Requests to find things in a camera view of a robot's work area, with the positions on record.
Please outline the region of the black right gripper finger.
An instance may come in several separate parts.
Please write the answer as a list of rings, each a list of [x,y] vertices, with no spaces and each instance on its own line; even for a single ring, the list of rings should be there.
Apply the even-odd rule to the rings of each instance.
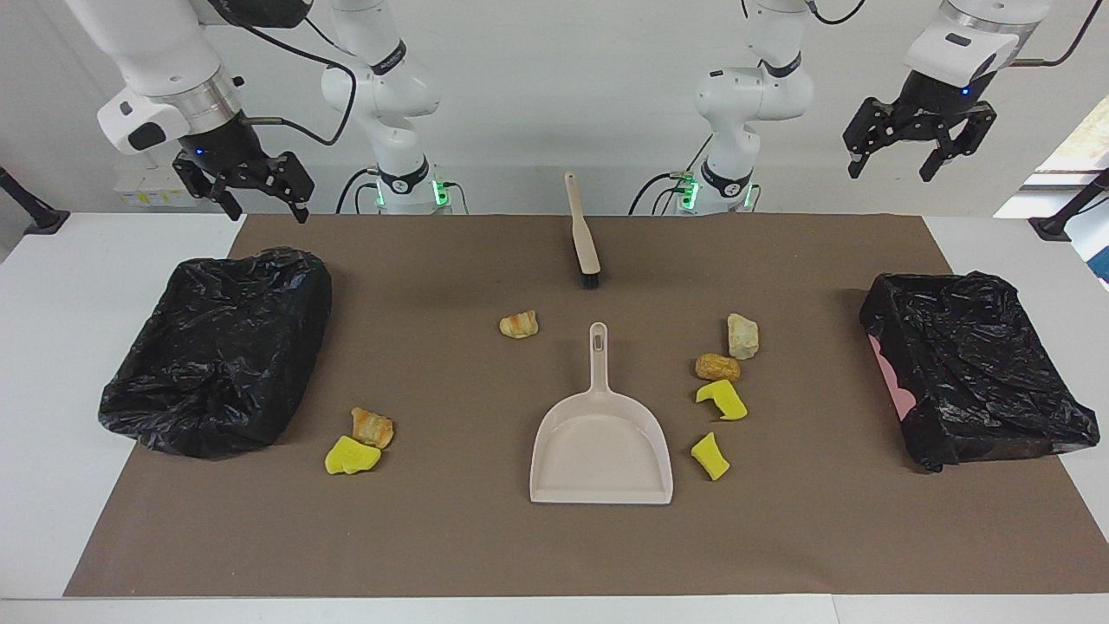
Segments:
[[[197,163],[186,158],[185,154],[179,154],[179,157],[172,162],[172,166],[191,197],[215,203],[230,219],[240,219],[243,214],[242,206],[227,190],[226,180],[221,174],[215,180],[208,180],[207,174],[199,167]]]
[[[284,202],[298,224],[308,221],[308,203],[315,190],[315,181],[296,154],[281,153],[273,158],[250,158],[247,182],[250,188]]]

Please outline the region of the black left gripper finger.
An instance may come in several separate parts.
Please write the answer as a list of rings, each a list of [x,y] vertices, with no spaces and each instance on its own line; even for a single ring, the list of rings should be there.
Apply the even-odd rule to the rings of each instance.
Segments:
[[[884,103],[868,96],[843,132],[844,145],[849,152],[848,175],[856,180],[876,151],[902,141],[918,141],[919,108],[903,102]]]
[[[970,110],[953,117],[926,115],[920,123],[925,130],[925,139],[934,140],[936,146],[920,166],[920,180],[930,182],[940,167],[953,158],[973,155],[981,146],[983,139],[986,139],[996,117],[995,109],[987,101],[978,102]]]

